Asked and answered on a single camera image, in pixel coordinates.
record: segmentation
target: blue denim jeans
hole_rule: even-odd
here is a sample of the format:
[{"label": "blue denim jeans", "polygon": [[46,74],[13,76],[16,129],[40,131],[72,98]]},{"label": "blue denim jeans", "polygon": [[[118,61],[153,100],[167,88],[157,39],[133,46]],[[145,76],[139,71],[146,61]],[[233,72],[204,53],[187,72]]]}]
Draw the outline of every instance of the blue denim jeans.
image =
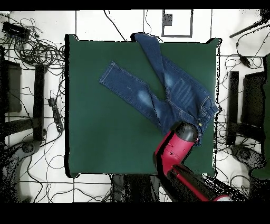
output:
[{"label": "blue denim jeans", "polygon": [[166,99],[159,100],[147,83],[125,71],[115,62],[106,69],[99,80],[145,117],[152,121],[164,135],[173,124],[185,121],[195,125],[201,145],[203,133],[218,111],[209,92],[193,77],[161,54],[156,37],[135,34],[155,73],[166,92]]}]

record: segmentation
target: jeans pocket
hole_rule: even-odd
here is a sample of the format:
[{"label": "jeans pocket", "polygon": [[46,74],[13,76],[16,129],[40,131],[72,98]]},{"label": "jeans pocket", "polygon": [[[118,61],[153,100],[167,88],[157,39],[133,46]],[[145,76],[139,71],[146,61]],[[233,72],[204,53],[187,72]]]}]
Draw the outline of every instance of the jeans pocket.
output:
[{"label": "jeans pocket", "polygon": [[201,103],[200,110],[201,113],[210,118],[212,115],[212,112],[210,111],[213,106],[213,102],[209,96],[207,96]]}]

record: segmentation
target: green tabletop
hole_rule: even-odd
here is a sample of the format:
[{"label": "green tabletop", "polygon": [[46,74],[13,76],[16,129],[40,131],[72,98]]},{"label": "green tabletop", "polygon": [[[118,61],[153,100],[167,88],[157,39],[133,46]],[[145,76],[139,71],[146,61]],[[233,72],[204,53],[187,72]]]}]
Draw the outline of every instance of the green tabletop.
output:
[{"label": "green tabletop", "polygon": [[[210,43],[161,43],[162,54],[197,79],[215,97],[216,51]],[[139,43],[77,41],[69,35],[70,173],[154,174],[152,155],[161,131],[124,100],[99,84],[111,61],[147,82],[160,99],[163,86]],[[184,164],[197,174],[214,176],[214,121],[200,147]]]}]

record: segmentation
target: black cable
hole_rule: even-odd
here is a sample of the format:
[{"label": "black cable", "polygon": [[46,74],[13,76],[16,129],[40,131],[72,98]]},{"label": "black cable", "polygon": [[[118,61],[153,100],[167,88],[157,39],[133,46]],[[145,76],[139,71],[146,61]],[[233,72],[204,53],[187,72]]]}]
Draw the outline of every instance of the black cable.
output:
[{"label": "black cable", "polygon": [[[9,116],[9,117],[28,118],[28,116]],[[42,117],[42,118],[53,119],[53,117]]]},{"label": "black cable", "polygon": [[227,152],[227,157],[223,158],[222,160],[225,160],[226,158],[228,158],[229,153]]},{"label": "black cable", "polygon": [[150,33],[149,33],[149,34],[151,34],[151,32],[152,32],[152,27],[148,24],[147,20],[146,20],[146,23],[147,23],[147,25],[151,28],[151,31],[150,31]]},{"label": "black cable", "polygon": [[28,175],[29,175],[33,180],[35,180],[36,182],[40,183],[40,185],[41,185],[41,189],[40,189],[39,193],[36,195],[36,197],[35,197],[35,199],[34,199],[34,202],[33,202],[33,203],[35,203],[35,201],[36,201],[38,195],[40,194],[40,192],[41,192],[42,189],[43,189],[43,184],[42,184],[40,181],[38,181],[37,179],[33,178],[33,177],[30,175],[30,173],[29,173],[29,167],[30,167],[31,161],[32,161],[32,155],[30,156],[30,162],[29,162],[29,165],[28,165],[28,167],[27,167],[27,173],[28,173]]},{"label": "black cable", "polygon": [[109,189],[109,190],[106,192],[104,198],[102,199],[102,202],[106,202],[107,199],[110,197],[110,194],[108,194],[108,193],[110,192],[110,190],[111,190],[111,189]]},{"label": "black cable", "polygon": [[[228,60],[228,58],[229,57],[231,57],[231,56],[234,56],[235,54],[232,54],[232,55],[230,55],[230,56],[228,56],[227,58],[226,58],[226,61],[225,61],[225,67],[226,67],[226,75],[224,76],[224,78],[223,78],[223,81],[221,82],[221,83],[219,83],[219,84],[222,84],[223,85],[223,83],[226,81],[226,79],[228,78],[228,70],[227,70],[227,68],[229,68],[229,66],[227,66],[227,62],[228,61],[230,61],[230,60]],[[235,61],[235,64],[233,65],[233,66],[231,66],[231,67],[235,67],[236,65],[238,65],[237,63],[236,63],[236,60],[234,60]],[[221,103],[221,102],[223,102],[224,100],[226,100],[227,98],[229,98],[230,96],[228,96],[228,97],[226,97],[225,99],[223,99],[223,100],[221,100],[219,103]],[[218,130],[218,132],[219,132],[219,137],[218,138],[222,138],[223,140],[224,140],[224,142],[225,142],[225,138],[220,134],[220,132],[222,131],[222,129],[224,129],[225,131],[227,131],[227,129],[226,129],[226,127],[225,127],[225,124],[226,124],[226,117],[225,117],[225,122],[224,122],[224,124],[222,125],[221,123],[217,123],[217,127],[218,126],[220,126],[220,129]],[[244,137],[245,139],[243,139],[242,140],[242,142],[241,142],[241,145],[244,145],[244,143],[248,140],[245,136],[240,136],[240,137]],[[220,152],[220,151],[223,151],[223,152],[225,152],[225,153],[227,153],[227,157],[226,158],[228,158],[228,156],[229,156],[229,154],[230,153],[228,153],[228,150],[226,150],[226,148],[223,148],[223,149],[219,149],[219,148],[217,148],[217,153],[218,152]]]},{"label": "black cable", "polygon": [[52,125],[52,124],[54,124],[54,122],[52,122],[52,123],[50,123],[50,124],[48,125],[47,131],[46,131],[46,138],[45,138],[45,144],[44,144],[44,158],[45,158],[45,161],[46,161],[47,165],[48,165],[50,168],[55,169],[55,170],[58,170],[58,169],[63,168],[64,166],[62,166],[61,168],[55,168],[55,167],[50,166],[50,162],[48,163],[48,161],[47,161],[47,159],[46,159],[46,153],[45,153],[45,151],[46,151],[46,141],[47,141],[48,128],[49,128],[49,126]]},{"label": "black cable", "polygon": [[248,180],[248,181],[250,182],[249,178],[247,178],[246,176],[243,176],[243,175],[235,175],[233,178],[230,179],[230,186],[232,186],[232,181],[233,181],[233,179],[234,179],[234,178],[237,178],[237,177],[245,178],[246,180]]},{"label": "black cable", "polygon": [[222,174],[226,177],[226,179],[227,179],[227,185],[229,185],[229,178],[227,177],[227,175],[220,169],[220,168],[218,168],[218,167],[216,167],[219,171],[221,171],[222,172]]},{"label": "black cable", "polygon": [[[47,142],[46,145],[49,144],[49,143],[51,143],[51,142],[53,142],[53,141],[55,141],[55,140],[57,140],[57,139],[60,138],[61,136],[62,136],[62,133],[60,133],[60,134],[58,135],[58,137],[55,138],[54,140],[51,140],[51,141]],[[39,159],[38,161],[36,161],[36,162],[29,168],[29,170],[30,170],[35,164],[37,164],[43,157],[44,157],[44,155],[41,156],[40,159]]]},{"label": "black cable", "polygon": [[54,74],[50,70],[48,70],[50,73],[58,76],[60,74],[63,74],[63,67],[64,65],[60,62],[64,62],[64,46],[61,46],[59,49],[56,46],[56,43],[51,42],[49,40],[39,40],[38,39],[38,30],[40,33],[42,31],[35,26],[34,19],[30,19],[32,23],[32,26],[26,26],[22,23],[22,20],[28,20],[28,19],[21,19],[20,22],[13,23],[15,25],[19,25],[21,27],[27,28],[31,30],[29,39],[27,41],[25,40],[19,40],[18,38],[10,39],[9,36],[6,36],[4,43],[8,42],[8,50],[11,48],[11,44],[14,45],[13,50],[17,56],[18,59],[22,61],[22,64],[27,68],[27,70],[34,70],[30,69],[26,66],[35,66],[36,64],[44,64],[49,69],[57,69],[60,68],[62,71],[59,74]]},{"label": "black cable", "polygon": [[220,84],[223,85],[223,87],[224,87],[225,89],[227,89],[227,88],[224,86],[224,82],[227,80],[228,74],[234,69],[235,66],[241,64],[241,62],[240,62],[239,64],[237,64],[235,59],[230,59],[230,60],[235,61],[235,64],[234,64],[233,66],[227,66],[227,65],[226,65],[226,63],[227,63],[228,61],[230,61],[230,60],[228,60],[228,58],[231,57],[231,56],[234,56],[234,55],[236,55],[236,54],[231,54],[231,55],[228,56],[228,57],[226,58],[226,60],[225,60],[226,74],[225,74],[225,76],[223,77],[223,81],[220,83]]},{"label": "black cable", "polygon": [[123,38],[123,40],[124,40],[125,42],[127,42],[127,40],[122,36],[122,34],[121,34],[120,31],[118,30],[118,28],[116,27],[116,25],[114,24],[114,22],[107,16],[105,10],[103,10],[103,11],[104,11],[105,16],[111,21],[111,23],[114,25],[114,27],[116,28],[117,32],[121,35],[121,37]]},{"label": "black cable", "polygon": [[93,197],[93,196],[91,196],[91,195],[89,195],[89,194],[84,193],[82,190],[80,190],[80,189],[78,189],[78,188],[74,188],[74,189],[69,190],[69,191],[59,192],[59,193],[54,194],[54,195],[50,198],[49,203],[52,202],[52,199],[53,199],[56,195],[58,195],[58,194],[66,194],[66,193],[72,192],[72,191],[74,191],[74,190],[78,190],[78,191],[80,191],[82,194],[84,194],[85,196],[91,197],[92,200],[102,202],[101,200],[97,200],[97,199],[96,199],[96,198],[101,197],[101,196]]},{"label": "black cable", "polygon": [[22,89],[28,89],[29,90],[29,92],[30,92],[30,94],[23,94],[23,93],[21,93],[20,92],[20,94],[21,95],[29,95],[29,96],[35,96],[32,92],[31,92],[31,90],[30,90],[30,87],[29,86],[27,86],[27,87],[24,87],[24,88],[20,88],[20,89],[10,89],[10,91],[11,90],[22,90]]},{"label": "black cable", "polygon": [[241,185],[241,189],[242,189],[242,192],[243,192],[243,194],[248,198],[248,191],[247,191],[247,187],[245,187],[245,186],[243,186],[243,185]]},{"label": "black cable", "polygon": [[47,192],[47,187],[50,186],[49,190],[51,189],[51,184],[49,183],[47,186],[46,186],[46,194],[39,200],[37,201],[36,203],[39,203],[42,199],[44,199],[46,196],[48,197],[48,192]]},{"label": "black cable", "polygon": [[47,171],[46,171],[46,195],[45,196],[47,196],[47,198],[48,198],[48,201],[50,200],[50,189],[51,189],[51,187],[50,187],[50,189],[47,191],[47,188],[48,188],[48,169],[49,169],[49,167],[51,167],[50,166],[50,164],[51,164],[51,162],[53,161],[53,159],[54,158],[56,158],[56,157],[58,157],[58,156],[61,156],[61,157],[63,157],[62,155],[56,155],[56,156],[54,156],[54,157],[52,157],[51,158],[51,160],[50,160],[50,162],[49,163],[47,163],[48,164],[48,166],[47,166]]},{"label": "black cable", "polygon": [[65,108],[65,106],[63,106],[62,107],[62,109],[60,110],[60,116],[61,116],[61,118],[62,118],[62,122],[65,124],[65,121],[63,120],[63,118],[65,118],[65,117],[63,117],[63,115],[62,115],[62,110]]},{"label": "black cable", "polygon": [[14,96],[16,99],[18,99],[18,100],[22,103],[22,105],[23,105],[23,107],[24,107],[24,109],[25,109],[25,111],[26,111],[26,113],[27,113],[27,115],[28,115],[28,118],[29,118],[30,121],[31,121],[32,128],[34,129],[33,121],[32,121],[32,119],[31,119],[30,114],[28,113],[28,111],[27,111],[27,109],[26,109],[24,103],[21,101],[21,99],[19,99],[19,98],[16,97],[15,95],[13,95],[11,92],[9,92],[9,94],[11,94],[12,96]]},{"label": "black cable", "polygon": [[30,134],[24,136],[24,138],[22,139],[21,143],[23,142],[23,140],[24,140],[27,136],[31,135],[32,133],[33,133],[33,132],[31,132]]},{"label": "black cable", "polygon": [[159,193],[161,193],[162,195],[167,195],[167,194],[163,194],[162,192],[159,191]]},{"label": "black cable", "polygon": [[[248,32],[248,33],[243,34],[243,35],[237,40],[237,43],[236,43],[236,51],[237,51],[237,54],[238,54],[238,55],[241,55],[241,54],[239,54],[239,52],[238,52],[238,46],[239,46],[239,40],[240,40],[242,37],[244,37],[244,36],[246,36],[246,35],[248,35],[248,34],[250,34],[250,33],[254,33],[254,32],[256,32],[256,31],[258,31],[258,30],[261,30],[261,29],[263,29],[263,28],[265,28],[265,27],[268,27],[268,26],[270,26],[270,24],[269,24],[269,25],[261,26],[261,27],[255,29],[255,30],[253,30],[253,31],[250,31],[250,32]],[[254,57],[257,56],[258,52],[259,52],[260,49],[262,48],[262,46],[263,46],[263,44],[264,44],[264,41],[263,41],[262,45],[260,46],[259,50],[257,51],[257,53],[255,54]]]}]

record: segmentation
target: wire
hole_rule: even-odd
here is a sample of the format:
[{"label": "wire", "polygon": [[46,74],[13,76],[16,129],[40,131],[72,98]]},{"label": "wire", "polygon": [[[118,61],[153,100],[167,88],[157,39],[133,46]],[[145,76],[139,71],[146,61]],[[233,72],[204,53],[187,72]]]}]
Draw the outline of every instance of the wire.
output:
[{"label": "wire", "polygon": [[12,96],[14,96],[16,99],[18,99],[18,100],[22,103],[22,105],[23,105],[23,107],[24,107],[24,109],[25,109],[25,111],[26,111],[26,113],[27,113],[27,115],[28,115],[28,118],[29,118],[30,121],[31,121],[32,128],[34,129],[33,121],[32,121],[32,119],[31,119],[30,114],[28,113],[28,111],[27,111],[27,109],[26,109],[24,103],[23,103],[18,97],[16,97],[15,95],[13,95],[11,92],[9,92],[9,94],[11,94]]},{"label": "wire", "polygon": [[96,199],[96,198],[101,197],[101,196],[93,197],[93,196],[91,196],[91,195],[89,195],[89,194],[84,193],[82,190],[80,190],[80,189],[78,189],[78,188],[74,188],[74,189],[69,190],[69,191],[66,191],[66,192],[60,192],[60,193],[54,194],[54,195],[51,197],[51,199],[49,200],[49,203],[52,202],[53,198],[54,198],[56,195],[58,195],[58,194],[66,194],[66,193],[72,192],[72,191],[74,191],[74,190],[78,190],[78,191],[80,191],[82,194],[84,194],[85,196],[91,197],[91,198],[92,198],[91,200],[95,200],[95,201],[102,202],[101,200],[97,200],[97,199]]},{"label": "wire", "polygon": [[30,156],[30,162],[29,162],[29,165],[28,165],[28,167],[27,167],[27,173],[28,173],[28,175],[29,175],[33,180],[35,180],[36,182],[38,182],[38,183],[41,185],[41,189],[40,189],[39,193],[36,195],[36,197],[35,197],[35,199],[34,199],[34,203],[35,203],[35,201],[36,201],[38,195],[40,194],[40,192],[41,192],[42,189],[43,189],[43,184],[42,184],[40,181],[38,181],[37,179],[33,178],[33,177],[30,175],[30,173],[29,173],[29,167],[30,167],[31,161],[32,161],[32,155]]},{"label": "wire", "polygon": [[[61,136],[62,136],[62,134],[59,134],[57,138],[55,138],[54,140],[51,140],[51,141],[47,142],[46,145],[49,144],[49,143],[51,143],[51,142],[53,142],[53,141],[55,141],[55,140],[57,140],[57,139],[60,138]],[[40,157],[40,159],[39,159],[38,161],[36,161],[36,162],[29,168],[29,170],[30,170],[35,164],[37,164],[43,157],[44,157],[44,155],[43,155],[42,157]]]},{"label": "wire", "polygon": [[225,160],[226,158],[228,158],[228,156],[229,156],[229,153],[227,151],[227,157],[223,158],[222,160]]},{"label": "wire", "polygon": [[32,92],[31,92],[31,90],[30,90],[30,87],[29,86],[27,86],[27,87],[24,87],[24,88],[21,88],[21,89],[10,89],[10,90],[22,90],[22,89],[28,89],[29,90],[29,92],[30,92],[30,94],[22,94],[22,93],[20,93],[21,95],[29,95],[29,96],[35,96]]},{"label": "wire", "polygon": [[48,169],[49,169],[49,167],[51,167],[50,164],[51,164],[51,162],[53,161],[53,159],[56,158],[56,157],[58,157],[58,156],[63,157],[62,155],[56,155],[56,156],[52,157],[52,159],[50,160],[49,163],[47,163],[48,166],[47,166],[47,171],[46,171],[46,195],[45,195],[45,196],[47,196],[48,201],[50,200],[50,189],[51,189],[51,184],[48,184]]},{"label": "wire", "polygon": [[218,167],[216,167],[219,171],[221,171],[222,172],[222,174],[226,177],[226,179],[227,179],[227,185],[229,185],[229,178],[227,177],[227,175],[220,169],[220,168],[218,168]]},{"label": "wire", "polygon": [[65,106],[63,106],[63,108],[61,109],[61,111],[60,111],[60,116],[61,116],[61,119],[62,119],[62,122],[65,124],[65,121],[63,120],[63,118],[65,118],[65,117],[63,117],[63,115],[62,115],[62,110],[65,108]]},{"label": "wire", "polygon": [[[22,61],[22,64],[27,70],[34,70],[28,66],[35,66],[36,64],[44,64],[48,68],[48,72],[54,74],[50,71],[50,69],[62,69],[59,74],[54,74],[55,76],[59,76],[64,72],[64,45],[59,49],[56,44],[49,40],[39,40],[38,32],[42,33],[42,30],[36,27],[34,19],[26,19],[23,18],[20,22],[15,21],[14,25],[21,26],[30,30],[30,35],[28,40],[21,40],[18,38],[10,38],[8,34],[2,39],[4,42],[0,44],[8,44],[8,52],[9,50],[13,50],[17,56],[16,59]],[[31,23],[30,26],[24,25],[22,21],[28,21]]]},{"label": "wire", "polygon": [[148,24],[147,20],[146,20],[146,23],[147,23],[147,25],[151,28],[151,31],[150,31],[150,33],[149,33],[149,34],[151,34],[151,32],[152,32],[152,27]]},{"label": "wire", "polygon": [[46,141],[47,141],[48,128],[49,128],[50,125],[52,125],[52,124],[55,124],[55,122],[50,123],[50,124],[48,125],[47,131],[46,131],[46,138],[45,138],[45,144],[44,144],[44,158],[45,158],[45,161],[46,161],[47,165],[48,165],[50,168],[55,169],[55,170],[58,170],[58,169],[63,168],[64,166],[62,166],[62,167],[60,167],[60,168],[55,168],[55,167],[50,166],[50,162],[48,163],[48,161],[47,161],[47,159],[46,159],[46,153],[45,153],[45,151],[46,151]]},{"label": "wire", "polygon": [[[9,116],[9,117],[28,118],[28,116]],[[42,117],[42,118],[53,119],[53,117]]]},{"label": "wire", "polygon": [[224,86],[224,82],[227,80],[228,74],[234,69],[235,66],[241,64],[241,62],[240,62],[239,64],[237,64],[235,59],[230,59],[230,60],[234,60],[234,61],[235,61],[235,64],[234,64],[233,66],[227,66],[227,65],[226,65],[226,63],[227,63],[228,61],[230,61],[230,60],[228,60],[228,58],[231,57],[231,56],[234,56],[234,55],[236,55],[236,54],[231,54],[231,55],[228,56],[228,57],[226,58],[226,60],[225,60],[226,74],[225,74],[225,76],[223,77],[223,81],[220,83],[220,84],[223,85],[223,87],[224,87],[225,89],[227,89],[227,88]]},{"label": "wire", "polygon": [[[261,27],[255,29],[255,30],[253,30],[253,31],[250,31],[250,32],[245,33],[244,35],[242,35],[242,36],[238,39],[238,41],[237,41],[237,43],[236,43],[236,51],[237,51],[237,54],[240,55],[239,52],[238,52],[238,46],[239,46],[239,41],[240,41],[240,39],[241,39],[242,37],[244,37],[244,36],[246,36],[246,35],[248,35],[248,34],[250,34],[250,33],[254,33],[254,32],[256,32],[256,31],[258,31],[258,30],[261,30],[261,29],[263,29],[263,28],[265,28],[265,27],[268,27],[268,26],[270,26],[270,24],[269,24],[269,25],[261,26]],[[259,52],[260,49],[262,48],[262,46],[263,46],[263,44],[264,44],[264,42],[265,42],[265,40],[267,39],[267,37],[268,37],[269,34],[270,34],[270,32],[266,35],[265,39],[263,40],[262,45],[260,46],[259,50],[257,51],[257,53],[255,54],[254,57],[257,56],[258,52]]]},{"label": "wire", "polygon": [[116,27],[116,25],[114,24],[114,22],[107,16],[105,10],[103,10],[103,11],[104,11],[105,16],[111,21],[111,23],[114,25],[114,27],[116,28],[117,32],[121,35],[121,37],[123,38],[123,40],[124,40],[125,42],[127,42],[127,40],[126,40],[126,39],[123,37],[123,35],[120,33],[120,31],[118,30],[118,28]]},{"label": "wire", "polygon": [[46,186],[46,195],[44,195],[37,203],[39,203],[40,201],[42,201],[42,199],[44,199],[46,196],[48,197],[48,192],[50,191],[51,189],[51,184],[49,183],[47,186]]},{"label": "wire", "polygon": [[247,187],[241,185],[241,189],[242,189],[242,192],[243,194],[248,198],[248,191],[247,191]]},{"label": "wire", "polygon": [[243,176],[243,175],[235,175],[233,178],[230,179],[230,186],[232,186],[232,181],[234,178],[237,178],[237,177],[241,177],[241,178],[245,178],[246,180],[250,181],[249,178],[247,178],[246,176]]}]

